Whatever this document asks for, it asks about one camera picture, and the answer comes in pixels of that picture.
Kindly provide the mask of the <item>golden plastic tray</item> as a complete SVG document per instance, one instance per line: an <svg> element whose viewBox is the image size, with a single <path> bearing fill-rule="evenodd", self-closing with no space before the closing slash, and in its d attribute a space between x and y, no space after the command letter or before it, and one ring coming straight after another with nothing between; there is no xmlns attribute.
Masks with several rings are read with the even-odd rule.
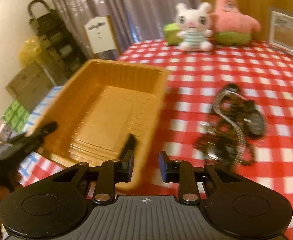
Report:
<svg viewBox="0 0 293 240"><path fill-rule="evenodd" d="M118 159L130 135L137 141L128 191L142 181L166 94L168 70L158 66L89 60L67 81L30 129L50 122L40 155L62 167L99 166Z"/></svg>

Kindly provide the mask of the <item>green boxes stack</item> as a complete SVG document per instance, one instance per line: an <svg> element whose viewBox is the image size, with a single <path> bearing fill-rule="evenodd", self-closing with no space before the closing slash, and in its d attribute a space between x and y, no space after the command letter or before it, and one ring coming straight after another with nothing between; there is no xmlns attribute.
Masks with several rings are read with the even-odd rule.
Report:
<svg viewBox="0 0 293 240"><path fill-rule="evenodd" d="M30 113L26 108L20 104L19 101L14 100L6 109L2 116L2 120L15 132L20 133L25 126Z"/></svg>

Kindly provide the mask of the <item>black folding ladder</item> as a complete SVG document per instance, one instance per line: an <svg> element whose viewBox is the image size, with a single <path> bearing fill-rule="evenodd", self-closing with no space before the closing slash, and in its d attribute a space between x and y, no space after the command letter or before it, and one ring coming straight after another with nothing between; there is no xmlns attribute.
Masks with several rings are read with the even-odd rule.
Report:
<svg viewBox="0 0 293 240"><path fill-rule="evenodd" d="M33 7L42 4L47 13L36 17ZM50 58L57 64L66 78L70 78L87 60L73 35L55 9L43 0L33 0L28 5L29 24Z"/></svg>

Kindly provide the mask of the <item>blue white checkered cloth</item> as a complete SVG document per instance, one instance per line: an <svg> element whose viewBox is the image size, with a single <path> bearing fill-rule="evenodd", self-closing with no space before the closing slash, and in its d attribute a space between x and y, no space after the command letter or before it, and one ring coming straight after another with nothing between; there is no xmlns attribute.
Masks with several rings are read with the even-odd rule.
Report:
<svg viewBox="0 0 293 240"><path fill-rule="evenodd" d="M47 107L52 103L62 86L56 86L44 97L29 116L22 132L28 132L33 128L38 118L44 113ZM41 179L60 172L62 167L49 161L37 152L31 152L21 163L18 172L21 174L20 183L23 186L35 183Z"/></svg>

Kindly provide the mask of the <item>brown cardboard box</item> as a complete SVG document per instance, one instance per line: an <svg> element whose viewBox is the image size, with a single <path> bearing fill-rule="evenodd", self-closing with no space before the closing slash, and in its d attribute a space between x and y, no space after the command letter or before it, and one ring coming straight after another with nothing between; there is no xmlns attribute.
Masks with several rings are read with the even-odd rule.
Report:
<svg viewBox="0 0 293 240"><path fill-rule="evenodd" d="M32 62L24 67L5 88L13 99L32 113L54 86L43 68L37 62Z"/></svg>

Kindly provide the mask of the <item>clear picture frame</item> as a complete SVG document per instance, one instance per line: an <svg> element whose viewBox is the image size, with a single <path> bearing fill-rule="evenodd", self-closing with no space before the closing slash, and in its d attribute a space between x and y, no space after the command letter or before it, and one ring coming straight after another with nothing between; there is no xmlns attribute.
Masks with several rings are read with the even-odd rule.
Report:
<svg viewBox="0 0 293 240"><path fill-rule="evenodd" d="M270 9L268 42L293 56L293 13L281 9Z"/></svg>

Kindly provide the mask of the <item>black wrist watch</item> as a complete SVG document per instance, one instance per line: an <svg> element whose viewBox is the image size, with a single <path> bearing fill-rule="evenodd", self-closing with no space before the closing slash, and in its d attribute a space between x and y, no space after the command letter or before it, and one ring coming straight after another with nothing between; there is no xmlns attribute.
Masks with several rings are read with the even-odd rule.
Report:
<svg viewBox="0 0 293 240"><path fill-rule="evenodd" d="M264 116L256 108L254 100L244 102L244 122L247 134L250 138L261 138L266 133L266 122Z"/></svg>

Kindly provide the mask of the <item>yellow plastic bag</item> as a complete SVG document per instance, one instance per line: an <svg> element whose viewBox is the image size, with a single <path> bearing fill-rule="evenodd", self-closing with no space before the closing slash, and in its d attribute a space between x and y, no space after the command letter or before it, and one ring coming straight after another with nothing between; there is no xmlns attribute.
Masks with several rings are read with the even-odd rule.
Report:
<svg viewBox="0 0 293 240"><path fill-rule="evenodd" d="M21 67L24 68L33 62L39 63L41 60L42 46L37 36L31 36L25 41L18 59Z"/></svg>

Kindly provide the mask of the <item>grey patterned curtain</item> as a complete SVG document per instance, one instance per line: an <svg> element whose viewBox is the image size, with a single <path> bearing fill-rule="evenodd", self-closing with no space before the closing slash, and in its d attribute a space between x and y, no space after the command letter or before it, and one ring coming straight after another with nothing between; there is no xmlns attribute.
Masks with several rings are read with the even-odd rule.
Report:
<svg viewBox="0 0 293 240"><path fill-rule="evenodd" d="M138 41L163 39L163 28L175 20L178 3L197 7L201 0L52 0L84 54L93 56L84 25L110 16L121 51Z"/></svg>

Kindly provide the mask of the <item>green tissue pack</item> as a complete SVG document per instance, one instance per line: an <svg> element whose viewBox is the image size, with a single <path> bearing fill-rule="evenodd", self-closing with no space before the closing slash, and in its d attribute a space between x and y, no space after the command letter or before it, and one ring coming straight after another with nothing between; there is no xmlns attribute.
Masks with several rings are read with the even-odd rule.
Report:
<svg viewBox="0 0 293 240"><path fill-rule="evenodd" d="M182 38L177 36L180 31L176 23L169 23L164 26L163 34L168 46L177 46L183 41Z"/></svg>

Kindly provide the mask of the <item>white bunny plush toy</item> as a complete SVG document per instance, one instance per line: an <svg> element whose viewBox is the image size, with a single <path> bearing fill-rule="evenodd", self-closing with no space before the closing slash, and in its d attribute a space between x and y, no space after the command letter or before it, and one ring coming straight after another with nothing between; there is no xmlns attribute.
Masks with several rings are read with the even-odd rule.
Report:
<svg viewBox="0 0 293 240"><path fill-rule="evenodd" d="M181 30L177 36L183 41L178 48L181 51L205 51L213 49L209 38L213 35L210 3L202 2L197 9L188 9L183 3L176 5L175 22Z"/></svg>

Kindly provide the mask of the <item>red white checkered tablecloth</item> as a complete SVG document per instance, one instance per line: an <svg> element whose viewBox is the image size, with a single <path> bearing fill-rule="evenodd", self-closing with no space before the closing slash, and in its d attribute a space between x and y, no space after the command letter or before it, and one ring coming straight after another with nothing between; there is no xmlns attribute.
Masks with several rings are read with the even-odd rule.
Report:
<svg viewBox="0 0 293 240"><path fill-rule="evenodd" d="M208 116L219 91L222 108L244 109L254 100L264 116L266 133L254 140L236 171L283 194L293 207L293 57L264 42L247 47L217 46L209 53L183 53L164 41L130 46L121 61L160 66L169 71L168 88L146 171L136 194L174 194L175 184L162 182L157 154L203 164L204 155L193 146L212 124ZM286 231L293 239L293 217Z"/></svg>

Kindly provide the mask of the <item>white wooden chair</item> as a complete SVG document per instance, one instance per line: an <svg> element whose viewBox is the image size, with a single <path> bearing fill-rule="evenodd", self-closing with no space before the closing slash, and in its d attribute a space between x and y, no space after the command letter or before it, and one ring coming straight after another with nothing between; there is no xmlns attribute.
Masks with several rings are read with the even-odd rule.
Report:
<svg viewBox="0 0 293 240"><path fill-rule="evenodd" d="M116 60L121 55L110 15L91 18L83 28L94 59Z"/></svg>

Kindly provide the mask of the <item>pink starfish plush toy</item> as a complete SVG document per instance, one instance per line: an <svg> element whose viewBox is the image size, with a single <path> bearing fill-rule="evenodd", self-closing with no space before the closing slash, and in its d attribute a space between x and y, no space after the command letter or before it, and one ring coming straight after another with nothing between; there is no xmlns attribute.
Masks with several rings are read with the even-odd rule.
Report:
<svg viewBox="0 0 293 240"><path fill-rule="evenodd" d="M242 14L236 0L216 0L211 13L215 42L224 46L244 46L261 25L255 18Z"/></svg>

